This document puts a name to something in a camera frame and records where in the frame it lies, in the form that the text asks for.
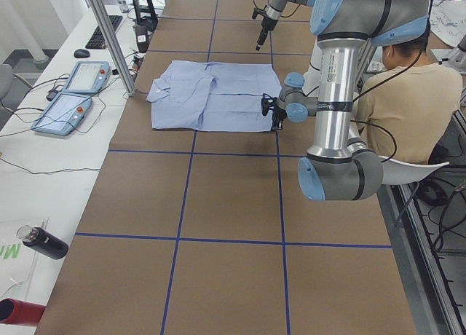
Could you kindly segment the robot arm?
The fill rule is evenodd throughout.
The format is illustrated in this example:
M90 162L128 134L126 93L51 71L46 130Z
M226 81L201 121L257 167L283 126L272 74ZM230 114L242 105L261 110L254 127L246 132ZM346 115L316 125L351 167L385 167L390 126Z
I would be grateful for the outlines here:
M313 7L315 1L316 0L271 0L270 4L266 5L263 9L254 5L252 18L255 20L259 15L262 16L261 32L256 42L256 51L262 48L268 34L275 29L279 19L283 16L283 11L287 3Z
M358 53L365 43L400 44L421 36L430 0L272 0L265 19L277 22L287 3L312 8L310 31L321 51L317 97L289 74L277 100L292 122L315 118L315 134L299 160L299 185L310 200L362 200L380 187L382 162L352 126Z

